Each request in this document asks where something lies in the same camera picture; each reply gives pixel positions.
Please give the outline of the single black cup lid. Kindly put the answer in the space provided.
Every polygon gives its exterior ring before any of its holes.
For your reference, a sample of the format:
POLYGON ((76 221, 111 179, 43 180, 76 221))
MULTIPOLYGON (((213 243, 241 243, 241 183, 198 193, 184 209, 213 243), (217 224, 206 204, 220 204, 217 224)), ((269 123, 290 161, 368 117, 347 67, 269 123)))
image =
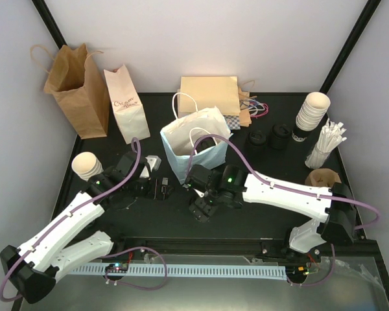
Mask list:
POLYGON ((217 141, 214 137, 206 137, 197 144, 197 147, 195 148, 195 154, 203 152, 209 148, 213 148, 216 145, 217 141))

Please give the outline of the light blue paper bag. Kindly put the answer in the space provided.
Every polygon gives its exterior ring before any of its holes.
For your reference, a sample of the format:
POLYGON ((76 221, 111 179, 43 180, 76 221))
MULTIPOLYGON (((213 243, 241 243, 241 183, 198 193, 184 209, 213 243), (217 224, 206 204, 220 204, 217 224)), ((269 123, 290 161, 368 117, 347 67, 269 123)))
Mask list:
MULTIPOLYGON (((180 92, 173 95, 178 99, 180 92)), ((217 168, 226 160, 226 150, 231 131, 224 116, 217 107, 196 110, 179 117, 176 107, 171 104, 174 120, 160 130, 165 154, 179 183, 184 183, 188 171, 193 165, 202 165, 207 169, 217 168), (206 137, 214 137, 217 145, 195 154, 197 144, 206 137)))

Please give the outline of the paper cup near left arm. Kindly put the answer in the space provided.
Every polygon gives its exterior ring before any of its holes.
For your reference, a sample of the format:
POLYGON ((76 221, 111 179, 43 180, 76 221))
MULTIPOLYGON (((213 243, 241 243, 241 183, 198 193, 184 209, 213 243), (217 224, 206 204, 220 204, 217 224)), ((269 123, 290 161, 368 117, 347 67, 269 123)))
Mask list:
POLYGON ((103 167, 95 154, 82 152, 71 162, 73 172, 82 180, 88 181, 91 177, 103 172, 103 167))

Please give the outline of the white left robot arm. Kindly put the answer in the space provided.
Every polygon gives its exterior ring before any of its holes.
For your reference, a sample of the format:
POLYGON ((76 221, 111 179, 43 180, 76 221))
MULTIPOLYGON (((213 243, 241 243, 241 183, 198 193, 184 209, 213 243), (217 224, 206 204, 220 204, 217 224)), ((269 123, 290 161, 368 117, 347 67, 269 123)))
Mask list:
POLYGON ((71 203, 44 229, 18 247, 0 252, 5 273, 20 298, 34 304, 46 297, 69 272, 95 259, 118 259, 126 242, 111 229, 101 229, 80 242, 73 239, 110 209, 118 209, 125 198, 166 199, 164 179, 153 178, 161 159, 127 152, 114 167, 103 169, 91 152, 78 154, 72 168, 86 184, 71 203))

